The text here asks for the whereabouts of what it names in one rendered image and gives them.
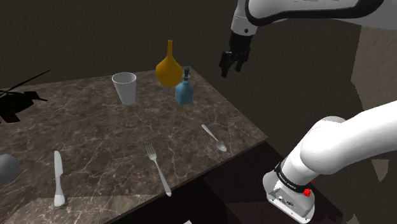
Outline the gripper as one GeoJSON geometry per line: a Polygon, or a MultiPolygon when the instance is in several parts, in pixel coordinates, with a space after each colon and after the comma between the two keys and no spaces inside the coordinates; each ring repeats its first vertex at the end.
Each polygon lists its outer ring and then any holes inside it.
{"type": "Polygon", "coordinates": [[[231,32],[229,41],[230,51],[223,52],[219,62],[222,77],[227,77],[228,70],[233,64],[232,58],[236,59],[237,62],[235,70],[237,72],[241,71],[242,66],[247,62],[251,51],[251,40],[252,36],[243,36],[233,31],[231,32]]]}

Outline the blue stoppered bottle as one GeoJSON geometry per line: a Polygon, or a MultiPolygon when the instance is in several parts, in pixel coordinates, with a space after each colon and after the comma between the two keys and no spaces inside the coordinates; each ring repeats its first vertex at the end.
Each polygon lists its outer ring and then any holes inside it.
{"type": "Polygon", "coordinates": [[[190,69],[184,68],[183,81],[176,86],[175,98],[180,105],[189,104],[193,101],[193,88],[189,84],[190,69]]]}

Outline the yellow long-necked vase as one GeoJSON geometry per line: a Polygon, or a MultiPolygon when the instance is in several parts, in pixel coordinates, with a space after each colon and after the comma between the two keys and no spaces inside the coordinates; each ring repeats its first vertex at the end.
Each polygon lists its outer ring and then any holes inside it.
{"type": "Polygon", "coordinates": [[[167,41],[167,55],[156,66],[157,80],[165,87],[176,86],[182,77],[182,68],[173,57],[173,40],[167,41]]]}

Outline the silver spoon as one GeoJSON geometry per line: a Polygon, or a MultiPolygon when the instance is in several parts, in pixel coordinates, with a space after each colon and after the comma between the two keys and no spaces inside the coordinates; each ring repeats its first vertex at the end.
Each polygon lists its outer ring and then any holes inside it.
{"type": "Polygon", "coordinates": [[[215,135],[207,128],[207,126],[205,124],[201,125],[202,128],[216,141],[216,147],[217,149],[219,149],[220,151],[226,151],[227,148],[225,146],[224,143],[222,143],[221,141],[219,141],[215,135]]]}

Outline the white cup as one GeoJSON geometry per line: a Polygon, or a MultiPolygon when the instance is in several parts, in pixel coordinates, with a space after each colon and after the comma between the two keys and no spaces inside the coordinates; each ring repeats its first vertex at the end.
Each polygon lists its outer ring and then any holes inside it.
{"type": "Polygon", "coordinates": [[[129,72],[120,72],[112,75],[112,81],[121,102],[132,105],[136,101],[136,75],[129,72]]]}

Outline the silver fork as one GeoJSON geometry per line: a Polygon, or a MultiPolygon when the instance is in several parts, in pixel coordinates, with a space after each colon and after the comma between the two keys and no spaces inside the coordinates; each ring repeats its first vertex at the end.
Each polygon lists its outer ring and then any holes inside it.
{"type": "Polygon", "coordinates": [[[164,175],[163,175],[163,173],[162,173],[162,171],[160,169],[160,166],[158,165],[157,154],[155,153],[152,144],[146,145],[145,148],[146,148],[146,152],[148,154],[149,159],[152,160],[155,163],[156,167],[157,167],[157,170],[158,170],[158,173],[159,173],[159,176],[160,176],[160,180],[162,182],[165,194],[168,197],[171,197],[172,196],[171,188],[170,188],[167,180],[165,179],[165,177],[164,177],[164,175]]]}

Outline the brown marble table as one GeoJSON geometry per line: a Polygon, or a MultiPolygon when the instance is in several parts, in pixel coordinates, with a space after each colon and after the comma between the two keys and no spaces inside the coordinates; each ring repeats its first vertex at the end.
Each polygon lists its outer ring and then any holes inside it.
{"type": "Polygon", "coordinates": [[[0,155],[19,160],[16,179],[0,186],[0,224],[103,224],[164,194],[146,145],[177,188],[266,139],[195,71],[190,84],[193,101],[184,106],[153,71],[137,73],[130,106],[109,76],[34,85],[46,102],[20,112],[17,123],[0,119],[0,155]],[[63,165],[61,207],[53,203],[54,151],[63,165]]]}

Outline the white table knife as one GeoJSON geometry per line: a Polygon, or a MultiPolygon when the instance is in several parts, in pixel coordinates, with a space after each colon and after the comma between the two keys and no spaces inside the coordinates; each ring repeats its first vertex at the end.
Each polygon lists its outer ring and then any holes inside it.
{"type": "Polygon", "coordinates": [[[58,151],[54,151],[54,173],[55,173],[55,196],[54,206],[61,207],[65,204],[64,192],[61,186],[61,175],[63,174],[62,158],[58,151]]]}

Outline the black toy helicopter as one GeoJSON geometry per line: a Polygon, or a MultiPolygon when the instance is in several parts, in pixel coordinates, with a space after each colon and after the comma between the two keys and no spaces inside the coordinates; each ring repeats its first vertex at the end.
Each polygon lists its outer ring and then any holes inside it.
{"type": "Polygon", "coordinates": [[[8,90],[0,90],[0,117],[6,123],[19,122],[20,119],[17,113],[31,107],[34,104],[34,100],[46,102],[46,99],[41,98],[35,91],[14,92],[13,90],[47,72],[49,72],[49,70],[29,78],[8,90]]]}

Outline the grey rounded object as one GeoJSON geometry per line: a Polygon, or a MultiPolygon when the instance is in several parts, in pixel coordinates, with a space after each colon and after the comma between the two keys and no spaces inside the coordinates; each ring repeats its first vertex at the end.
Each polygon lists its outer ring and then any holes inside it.
{"type": "Polygon", "coordinates": [[[0,155],[0,186],[12,182],[18,176],[19,160],[9,154],[0,155]]]}

